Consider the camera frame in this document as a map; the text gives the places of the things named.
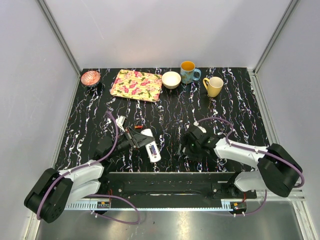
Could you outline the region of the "blue AAA battery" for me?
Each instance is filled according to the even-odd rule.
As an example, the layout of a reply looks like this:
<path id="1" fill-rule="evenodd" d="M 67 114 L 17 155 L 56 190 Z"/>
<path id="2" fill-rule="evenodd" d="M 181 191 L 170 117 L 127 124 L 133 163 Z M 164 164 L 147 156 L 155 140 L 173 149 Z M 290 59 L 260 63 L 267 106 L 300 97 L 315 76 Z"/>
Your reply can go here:
<path id="1" fill-rule="evenodd" d="M 157 151 L 156 151 L 154 145 L 150 145 L 149 146 L 149 150 L 150 150 L 150 153 L 151 153 L 152 156 L 156 156 L 157 155 Z"/>

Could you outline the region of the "white remote control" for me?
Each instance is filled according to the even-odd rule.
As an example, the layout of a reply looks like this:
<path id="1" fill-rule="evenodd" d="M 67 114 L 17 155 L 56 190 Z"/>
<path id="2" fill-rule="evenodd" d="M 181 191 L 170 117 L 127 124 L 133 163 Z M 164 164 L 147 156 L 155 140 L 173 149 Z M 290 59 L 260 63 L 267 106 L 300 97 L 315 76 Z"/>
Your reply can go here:
<path id="1" fill-rule="evenodd" d="M 144 129 L 140 133 L 148 137 L 153 137 L 153 133 L 150 128 Z M 148 143 L 145 148 L 151 163 L 157 163 L 161 160 L 161 155 L 155 140 Z"/>

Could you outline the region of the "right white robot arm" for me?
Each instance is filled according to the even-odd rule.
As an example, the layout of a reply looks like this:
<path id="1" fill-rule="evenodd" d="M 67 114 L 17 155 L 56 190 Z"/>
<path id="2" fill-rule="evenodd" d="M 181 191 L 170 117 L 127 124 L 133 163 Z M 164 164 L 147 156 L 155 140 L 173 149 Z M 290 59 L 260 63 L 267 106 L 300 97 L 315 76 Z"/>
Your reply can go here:
<path id="1" fill-rule="evenodd" d="M 234 142 L 227 137 L 211 136 L 197 125 L 192 125 L 181 138 L 179 153 L 194 161 L 219 158 L 254 168 L 237 173 L 228 184 L 227 192 L 233 198 L 250 190 L 269 190 L 286 198 L 297 181 L 303 179 L 302 168 L 281 145 L 273 143 L 267 147 Z"/>

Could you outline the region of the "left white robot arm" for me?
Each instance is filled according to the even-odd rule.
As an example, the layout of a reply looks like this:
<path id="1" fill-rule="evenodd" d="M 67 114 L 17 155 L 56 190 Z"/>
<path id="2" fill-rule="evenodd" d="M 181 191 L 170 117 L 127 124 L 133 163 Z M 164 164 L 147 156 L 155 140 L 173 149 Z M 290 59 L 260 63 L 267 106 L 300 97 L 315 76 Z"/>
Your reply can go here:
<path id="1" fill-rule="evenodd" d="M 46 169 L 24 199 L 24 206 L 46 223 L 57 220 L 65 207 L 86 196 L 102 198 L 108 185 L 100 178 L 107 171 L 106 160 L 130 148 L 145 147 L 151 160 L 160 155 L 151 129 L 135 131 L 127 127 L 123 136 L 113 142 L 110 136 L 100 138 L 93 159 L 67 170 Z"/>

